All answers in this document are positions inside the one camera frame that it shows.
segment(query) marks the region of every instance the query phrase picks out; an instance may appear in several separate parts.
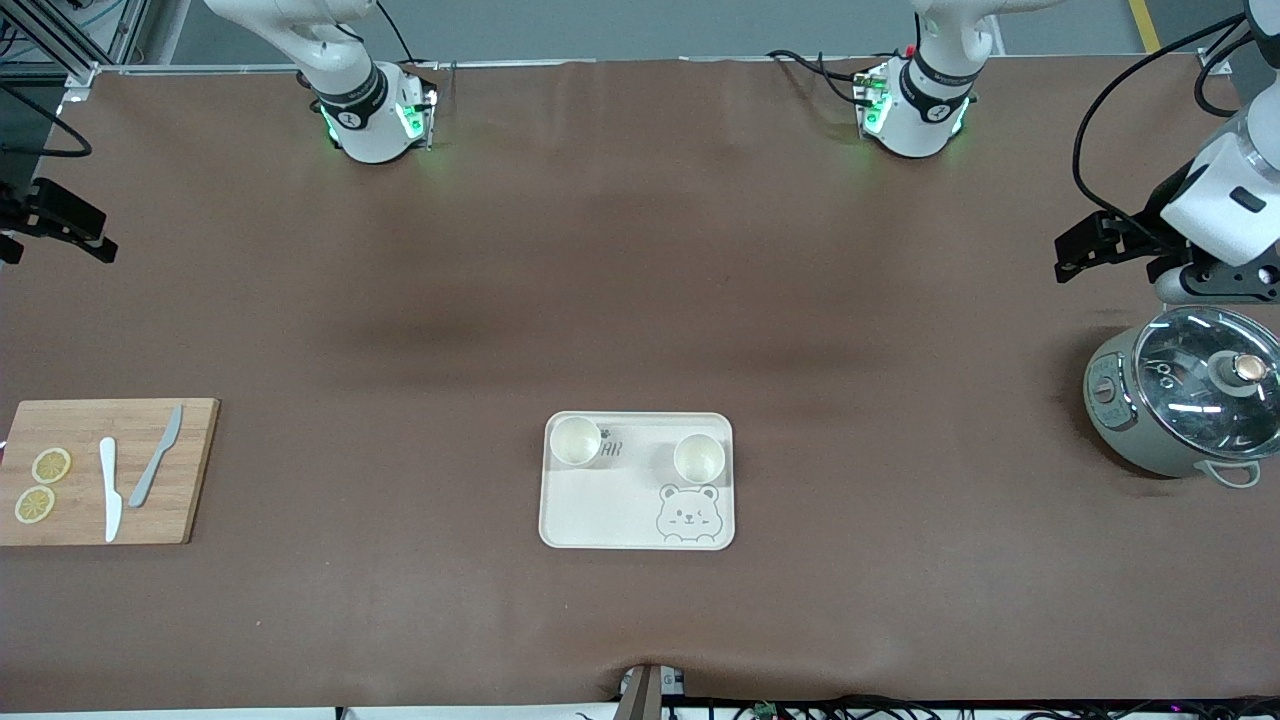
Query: blue cable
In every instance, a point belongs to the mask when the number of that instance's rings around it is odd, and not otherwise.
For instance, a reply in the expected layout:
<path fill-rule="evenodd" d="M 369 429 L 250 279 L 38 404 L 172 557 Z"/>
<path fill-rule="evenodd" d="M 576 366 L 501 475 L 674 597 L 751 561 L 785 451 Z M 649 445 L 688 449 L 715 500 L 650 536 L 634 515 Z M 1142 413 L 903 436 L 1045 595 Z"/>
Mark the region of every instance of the blue cable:
<path fill-rule="evenodd" d="M 84 20 L 83 23 L 81 23 L 77 27 L 79 27 L 81 29 L 84 29 L 88 26 L 96 23 L 97 20 L 105 18 L 111 10 L 119 8 L 123 4 L 124 4 L 124 0 L 113 0 L 113 3 L 110 5 L 108 5 L 102 10 L 99 10 L 99 13 L 96 15 L 93 15 L 92 18 Z M 14 53 L 13 55 L 6 56 L 6 58 L 0 58 L 0 65 L 4 65 L 5 63 L 12 63 L 12 61 L 17 60 L 18 58 L 22 58 L 27 53 L 31 53 L 32 50 L 38 50 L 38 47 L 35 44 L 32 44 L 31 47 L 28 47 L 26 50 L 22 50 L 20 53 Z"/>

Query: wooden cutting board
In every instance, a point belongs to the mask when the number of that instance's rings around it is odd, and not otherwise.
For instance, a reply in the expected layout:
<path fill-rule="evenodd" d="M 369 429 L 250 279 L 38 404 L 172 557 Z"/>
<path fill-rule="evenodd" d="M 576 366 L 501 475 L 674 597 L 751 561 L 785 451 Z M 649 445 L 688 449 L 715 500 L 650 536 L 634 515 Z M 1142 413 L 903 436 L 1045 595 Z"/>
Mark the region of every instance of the wooden cutting board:
<path fill-rule="evenodd" d="M 129 507 L 129 495 L 179 402 L 178 441 L 160 461 L 147 501 L 142 507 Z M 207 397 L 19 404 L 0 462 L 0 546 L 108 544 L 99 456 L 99 442 L 108 436 L 115 438 L 115 489 L 124 497 L 120 530 L 111 544 L 187 542 L 216 419 L 218 401 Z M 50 447 L 70 452 L 72 469 L 49 486 L 56 495 L 54 510 L 44 520 L 24 525 L 14 505 L 23 491 L 40 484 L 31 474 L 31 464 Z"/>

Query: yellow stripe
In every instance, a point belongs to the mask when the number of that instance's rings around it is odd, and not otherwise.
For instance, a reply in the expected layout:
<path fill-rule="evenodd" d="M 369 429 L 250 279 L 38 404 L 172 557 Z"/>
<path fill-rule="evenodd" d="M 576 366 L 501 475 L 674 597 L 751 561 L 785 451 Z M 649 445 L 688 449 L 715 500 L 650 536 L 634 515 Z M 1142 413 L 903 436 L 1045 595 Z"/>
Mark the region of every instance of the yellow stripe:
<path fill-rule="evenodd" d="M 1147 0 L 1129 0 L 1129 10 L 1133 13 L 1133 22 L 1138 24 L 1138 37 L 1142 38 L 1143 50 L 1147 53 L 1160 50 L 1160 37 L 1156 35 L 1156 23 L 1151 22 Z"/>

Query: white tray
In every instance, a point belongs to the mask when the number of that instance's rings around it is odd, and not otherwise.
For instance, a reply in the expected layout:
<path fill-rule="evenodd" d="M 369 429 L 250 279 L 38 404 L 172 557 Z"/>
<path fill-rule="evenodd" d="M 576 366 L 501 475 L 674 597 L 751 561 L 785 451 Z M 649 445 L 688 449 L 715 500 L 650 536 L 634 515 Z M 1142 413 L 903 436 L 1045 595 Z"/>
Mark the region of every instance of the white tray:
<path fill-rule="evenodd" d="M 600 428 L 600 450 L 568 465 L 550 448 L 567 418 Z M 724 470 L 698 484 L 676 471 L 676 445 L 705 434 L 724 450 Z M 716 413 L 557 413 L 543 436 L 538 519 L 552 547 L 723 550 L 733 541 L 733 428 Z"/>

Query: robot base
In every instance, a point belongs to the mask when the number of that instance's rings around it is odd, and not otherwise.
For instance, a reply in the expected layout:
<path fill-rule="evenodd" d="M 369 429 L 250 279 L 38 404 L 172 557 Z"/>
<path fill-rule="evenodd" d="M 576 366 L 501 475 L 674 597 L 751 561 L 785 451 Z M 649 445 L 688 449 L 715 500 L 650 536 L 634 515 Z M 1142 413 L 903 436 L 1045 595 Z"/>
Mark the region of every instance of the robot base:
<path fill-rule="evenodd" d="M 344 127 L 321 110 L 329 138 L 353 160 L 388 163 L 415 145 L 431 146 L 435 129 L 435 91 L 422 91 L 422 78 L 392 63 L 375 63 L 387 77 L 387 100 L 361 129 Z"/>
<path fill-rule="evenodd" d="M 900 77 L 906 60 L 892 58 L 856 77 L 854 97 L 870 102 L 858 108 L 859 131 L 874 137 L 890 152 L 904 158 L 928 158 L 942 150 L 951 136 L 960 132 L 969 101 L 965 100 L 954 119 L 929 123 L 920 117 L 902 95 Z"/>

